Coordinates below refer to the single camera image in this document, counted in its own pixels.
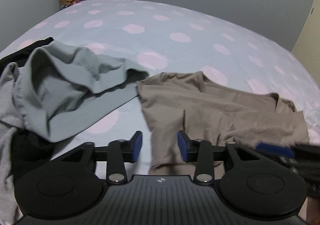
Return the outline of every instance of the beige shirt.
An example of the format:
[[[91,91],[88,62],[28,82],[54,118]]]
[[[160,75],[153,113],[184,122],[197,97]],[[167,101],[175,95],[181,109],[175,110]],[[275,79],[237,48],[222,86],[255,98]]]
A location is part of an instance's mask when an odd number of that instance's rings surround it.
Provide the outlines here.
[[[218,146],[230,140],[247,146],[309,142],[303,113],[276,93],[257,95],[230,89],[202,72],[163,72],[140,81],[138,93],[152,132],[150,174],[193,175],[194,165],[184,163],[180,155],[179,130],[190,139]]]

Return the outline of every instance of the pink polka dot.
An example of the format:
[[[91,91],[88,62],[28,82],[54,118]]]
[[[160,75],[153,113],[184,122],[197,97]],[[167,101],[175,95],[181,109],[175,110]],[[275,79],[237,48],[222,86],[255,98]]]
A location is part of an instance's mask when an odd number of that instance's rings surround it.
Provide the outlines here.
[[[251,39],[257,40],[253,35],[248,35]]]
[[[162,16],[162,15],[154,15],[153,18],[156,19],[156,20],[159,20],[159,21],[168,21],[168,20],[170,20],[170,18],[168,18],[166,16]]]
[[[92,14],[92,15],[97,14],[99,12],[102,12],[102,11],[101,10],[90,10],[90,11],[88,11],[88,13]]]
[[[190,43],[191,38],[183,33],[171,33],[170,38],[173,41],[181,42],[181,43]]]
[[[85,23],[83,26],[85,28],[95,28],[95,27],[102,26],[102,24],[103,24],[102,20],[99,19],[99,20],[89,21],[89,22]]]
[[[74,10],[70,10],[70,11],[66,12],[66,14],[74,14],[74,13],[77,13],[77,12],[78,11],[76,9],[74,9]]]
[[[253,43],[248,43],[248,46],[250,46],[251,48],[255,49],[255,50],[259,50],[259,48],[257,46],[255,46]]]
[[[263,67],[263,63],[256,57],[249,55],[249,59],[251,62],[255,63],[259,67]]]
[[[78,6],[81,6],[81,5],[82,5],[82,3],[79,2],[79,3],[73,4],[73,7],[78,7]]]
[[[231,54],[230,50],[221,44],[215,44],[213,48],[222,54],[225,54],[225,55]]]
[[[257,94],[269,93],[267,87],[256,79],[249,80],[248,84],[254,93],[257,93]]]
[[[194,24],[194,23],[190,23],[189,26],[191,26],[192,28],[199,30],[199,31],[204,30],[204,27],[197,25],[197,24]]]
[[[296,81],[299,80],[299,78],[298,78],[295,74],[292,74],[292,77],[293,77]]]
[[[119,118],[119,111],[114,110],[110,112],[108,115],[103,117],[97,123],[93,124],[90,128],[86,129],[86,132],[90,134],[102,134],[106,131],[110,130],[117,122]]]
[[[100,43],[89,44],[89,45],[86,45],[85,47],[89,48],[96,55],[102,54],[103,51],[105,50],[104,46]]]
[[[185,11],[192,12],[192,10],[191,10],[191,9],[188,9],[188,8],[182,8],[182,9],[185,10]]]
[[[167,67],[168,60],[154,51],[146,51],[137,55],[137,62],[149,69],[164,69]]]
[[[32,43],[33,43],[32,39],[25,40],[18,46],[18,50],[25,48],[25,47],[31,45]]]
[[[293,95],[290,91],[288,91],[288,90],[286,90],[286,89],[284,89],[284,88],[281,89],[280,95],[281,95],[281,97],[283,97],[283,98],[286,98],[286,99],[289,99],[289,100],[292,100],[292,101],[295,100],[294,95]]]
[[[146,9],[156,9],[155,7],[151,7],[151,6],[143,6],[143,8],[146,8]]]
[[[293,56],[291,53],[289,53],[288,56],[289,56],[292,60],[295,59],[294,56]]]
[[[201,21],[206,23],[206,24],[212,24],[212,22],[210,20],[207,20],[207,19],[204,19],[204,18],[201,18]]]
[[[230,36],[230,35],[228,35],[228,34],[226,34],[226,33],[223,33],[223,34],[221,34],[224,38],[226,38],[226,39],[228,39],[228,40],[230,40],[230,41],[234,41],[235,39],[232,37],[232,36]]]
[[[67,21],[61,21],[60,23],[56,24],[54,26],[54,28],[62,28],[62,27],[65,27],[66,25],[70,24],[70,21],[67,20]]]
[[[212,81],[219,83],[221,85],[227,85],[228,78],[219,70],[211,67],[205,66],[201,69],[201,71]]]
[[[312,109],[312,107],[311,107],[311,105],[310,105],[310,102],[306,102],[306,105],[307,105],[307,107],[311,110]]]
[[[47,24],[47,21],[40,22],[39,24],[35,25],[35,29],[41,28],[41,27],[45,26],[46,24]]]
[[[140,34],[145,31],[145,28],[135,24],[129,24],[123,27],[123,30],[130,34]]]
[[[132,15],[132,14],[134,14],[133,11],[120,11],[120,12],[118,12],[118,15],[123,15],[123,16]]]
[[[278,73],[285,74],[285,72],[279,66],[275,65],[275,69]]]
[[[184,16],[184,14],[183,14],[183,13],[178,12],[178,11],[174,11],[173,13],[175,13],[175,14],[176,14],[176,15],[178,15],[178,16]]]
[[[320,144],[320,133],[316,131],[315,127],[308,128],[310,143],[319,145]]]

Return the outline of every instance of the black cloth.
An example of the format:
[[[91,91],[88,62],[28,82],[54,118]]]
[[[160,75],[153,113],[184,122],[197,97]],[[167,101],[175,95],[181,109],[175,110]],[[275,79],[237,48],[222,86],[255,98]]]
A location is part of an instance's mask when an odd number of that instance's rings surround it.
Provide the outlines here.
[[[11,174],[15,184],[23,175],[50,161],[56,143],[27,130],[18,130],[11,141]]]
[[[39,40],[33,44],[11,54],[0,60],[0,74],[5,67],[16,62],[19,67],[23,67],[30,54],[38,47],[50,44],[53,38]],[[40,167],[50,161],[55,143],[47,140],[28,130],[18,130],[11,141],[11,174],[13,174],[13,183],[26,173]]]
[[[11,62],[16,62],[19,67],[23,67],[26,63],[29,55],[32,53],[33,50],[35,50],[37,47],[42,47],[45,45],[50,44],[53,41],[53,38],[47,38],[44,40],[39,40],[34,42],[33,44],[22,48],[21,50],[8,55],[0,60],[0,75],[2,74],[3,70],[7,66],[7,64]]]

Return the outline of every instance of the cream wall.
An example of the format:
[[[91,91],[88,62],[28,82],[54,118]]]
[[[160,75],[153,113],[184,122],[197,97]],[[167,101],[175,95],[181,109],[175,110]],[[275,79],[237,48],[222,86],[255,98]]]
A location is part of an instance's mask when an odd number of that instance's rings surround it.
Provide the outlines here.
[[[320,0],[312,8],[292,53],[320,85]]]

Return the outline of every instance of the bed sheet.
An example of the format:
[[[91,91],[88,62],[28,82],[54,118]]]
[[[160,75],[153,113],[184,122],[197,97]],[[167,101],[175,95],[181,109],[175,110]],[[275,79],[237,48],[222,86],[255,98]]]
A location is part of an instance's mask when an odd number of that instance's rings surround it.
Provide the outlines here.
[[[11,54],[47,37],[96,54],[137,61],[150,73],[202,70],[213,81],[247,92],[278,92],[303,110],[310,142],[320,144],[320,90],[304,67],[275,42],[241,26],[182,7],[138,0],[87,0],[40,22],[0,53]],[[107,145],[143,132],[136,164],[128,175],[147,174],[151,160],[150,132],[138,98],[96,124],[65,140],[55,156],[82,144]],[[105,178],[106,163],[96,174]]]

